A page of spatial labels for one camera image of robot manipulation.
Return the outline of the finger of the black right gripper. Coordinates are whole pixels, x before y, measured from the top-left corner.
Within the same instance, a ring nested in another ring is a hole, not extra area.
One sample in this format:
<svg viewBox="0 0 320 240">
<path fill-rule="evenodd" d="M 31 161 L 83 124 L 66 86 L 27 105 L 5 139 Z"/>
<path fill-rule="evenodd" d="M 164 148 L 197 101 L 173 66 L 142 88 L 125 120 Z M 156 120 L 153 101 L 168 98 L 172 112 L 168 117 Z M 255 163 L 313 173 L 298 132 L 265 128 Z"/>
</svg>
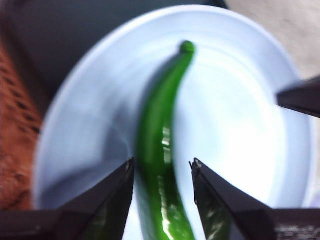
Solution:
<svg viewBox="0 0 320 240">
<path fill-rule="evenodd" d="M 320 77 L 316 76 L 292 85 L 276 94 L 280 107 L 320 117 Z"/>
</svg>

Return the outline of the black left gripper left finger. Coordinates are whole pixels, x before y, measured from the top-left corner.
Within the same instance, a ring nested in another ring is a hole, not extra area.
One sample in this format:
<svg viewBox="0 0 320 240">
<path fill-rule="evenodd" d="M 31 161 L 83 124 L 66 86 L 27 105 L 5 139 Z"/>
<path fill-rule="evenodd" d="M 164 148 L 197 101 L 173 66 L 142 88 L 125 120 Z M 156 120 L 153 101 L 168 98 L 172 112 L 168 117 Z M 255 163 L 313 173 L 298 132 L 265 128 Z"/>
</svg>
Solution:
<svg viewBox="0 0 320 240">
<path fill-rule="evenodd" d="M 121 240 L 133 198 L 134 159 L 60 207 L 58 240 Z"/>
</svg>

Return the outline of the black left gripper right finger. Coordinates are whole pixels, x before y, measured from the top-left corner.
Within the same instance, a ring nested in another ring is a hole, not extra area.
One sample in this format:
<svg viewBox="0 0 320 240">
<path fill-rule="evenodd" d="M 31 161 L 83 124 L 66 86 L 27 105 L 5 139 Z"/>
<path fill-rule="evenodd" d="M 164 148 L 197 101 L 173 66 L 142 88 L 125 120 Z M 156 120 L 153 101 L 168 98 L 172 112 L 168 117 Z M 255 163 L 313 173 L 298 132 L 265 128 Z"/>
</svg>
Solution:
<svg viewBox="0 0 320 240">
<path fill-rule="evenodd" d="M 198 158 L 190 166 L 194 202 L 206 239 L 275 239 L 270 207 L 234 187 Z"/>
</svg>

